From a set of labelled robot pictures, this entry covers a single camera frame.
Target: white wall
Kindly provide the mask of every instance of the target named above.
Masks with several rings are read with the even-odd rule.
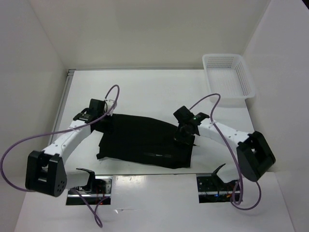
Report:
[[[0,1],[0,154],[26,136],[50,131],[65,84],[65,69],[27,0]],[[47,139],[14,149],[4,171],[24,183],[30,151]],[[22,176],[16,181],[12,176]],[[14,231],[25,194],[0,178],[0,231]]]
[[[269,142],[276,169],[309,164],[309,10],[301,0],[272,0],[245,53],[257,87],[248,101],[256,130]]]
[[[241,54],[269,0],[30,0],[69,68],[202,68]]]
[[[11,177],[14,183],[25,184],[22,177]],[[25,192],[17,191],[0,178],[0,231],[13,232],[22,208]]]

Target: white panel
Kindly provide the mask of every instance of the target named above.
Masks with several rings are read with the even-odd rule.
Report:
[[[245,60],[257,88],[248,101],[254,128],[269,142],[279,170],[308,167],[309,10],[301,0],[273,0]]]
[[[66,130],[71,130],[62,134],[56,141],[43,149],[44,154],[56,155],[59,154],[65,164],[70,154],[76,149],[76,147],[91,134],[90,126],[85,126],[85,122],[81,120],[73,120],[71,125]]]
[[[15,232],[293,232],[274,173],[261,179],[262,200],[251,211],[231,203],[198,203],[196,175],[114,176],[111,205],[99,206],[100,229],[89,209],[27,193]],[[256,184],[244,181],[243,206],[256,201]]]
[[[235,154],[237,153],[236,149],[238,147],[238,143],[244,142],[249,138],[248,132],[238,131],[238,130],[232,128],[232,127],[228,127],[228,126],[226,126],[222,123],[216,122],[216,121],[214,121],[214,123],[220,129],[220,131],[222,132],[222,134],[226,138],[227,142],[232,147]],[[218,130],[213,125],[214,123],[211,122],[210,118],[204,119],[202,121],[202,123],[199,126],[197,126],[198,132],[201,136],[206,137],[206,138],[210,138],[210,139],[216,141],[217,143],[220,143],[220,144],[225,146],[225,142],[222,139],[222,136],[220,135]]]
[[[25,180],[20,177],[11,178],[17,185],[24,185]],[[15,190],[0,177],[0,231],[13,232],[18,220],[20,209],[26,193]]]
[[[27,0],[0,1],[0,154],[17,140],[52,129],[65,70]],[[8,175],[25,175],[28,154],[48,138],[8,154]]]
[[[296,232],[306,232],[309,227],[308,176],[308,169],[276,172]]]
[[[30,0],[69,68],[202,67],[243,52],[268,0]]]

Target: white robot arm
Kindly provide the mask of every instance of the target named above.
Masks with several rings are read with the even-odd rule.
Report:
[[[77,168],[75,172],[66,173],[64,165],[76,147],[101,123],[99,121],[91,124],[91,122],[107,112],[113,103],[112,100],[92,99],[89,108],[74,117],[68,128],[71,131],[61,135],[42,151],[32,151],[28,156],[26,188],[55,197],[64,189],[73,187],[91,190],[95,181],[93,171]],[[110,110],[108,116],[112,116],[114,108]]]
[[[210,138],[226,145],[214,127],[214,123],[228,141],[234,154],[237,155],[241,173],[250,181],[256,182],[276,161],[264,136],[257,131],[252,133],[235,130],[219,122],[212,122],[204,113],[194,115],[185,106],[178,109],[174,116],[179,122],[174,139],[180,143],[187,143],[194,134]],[[235,164],[222,165],[216,175],[223,183],[239,179]]]

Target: black joint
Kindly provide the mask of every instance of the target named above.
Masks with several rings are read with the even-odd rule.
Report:
[[[198,113],[194,116],[185,106],[179,108],[174,113],[174,116],[179,123],[174,140],[185,144],[189,143],[191,135],[199,135],[197,126],[200,125],[204,119],[209,118],[209,116],[204,113]]]
[[[255,131],[245,142],[239,142],[237,157],[241,173],[256,182],[276,162],[265,137]]]
[[[214,183],[215,186],[217,186],[217,188],[222,188],[225,186],[225,183],[218,177],[218,171],[225,165],[222,164],[220,165],[216,170],[214,170],[214,172],[211,174],[212,177],[212,181]]]
[[[106,102],[97,100],[97,99],[91,99],[89,104],[89,110],[96,114],[96,117],[102,116],[106,109],[105,109]]]
[[[60,196],[67,185],[62,158],[57,154],[32,151],[28,156],[25,186],[29,190],[54,197]]]
[[[89,108],[85,108],[81,111],[81,113],[86,113],[89,110]]]
[[[178,120],[178,123],[182,124],[189,121],[194,114],[187,107],[182,106],[174,113],[174,116]]]
[[[74,121],[76,120],[81,120],[84,121],[85,123],[89,123],[95,120],[95,117],[91,114],[87,114],[87,113],[78,113],[74,118]]]

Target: plastic basket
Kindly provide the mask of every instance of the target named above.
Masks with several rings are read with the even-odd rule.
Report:
[[[252,77],[242,56],[206,54],[203,65],[210,93],[219,93],[223,99],[255,96]]]

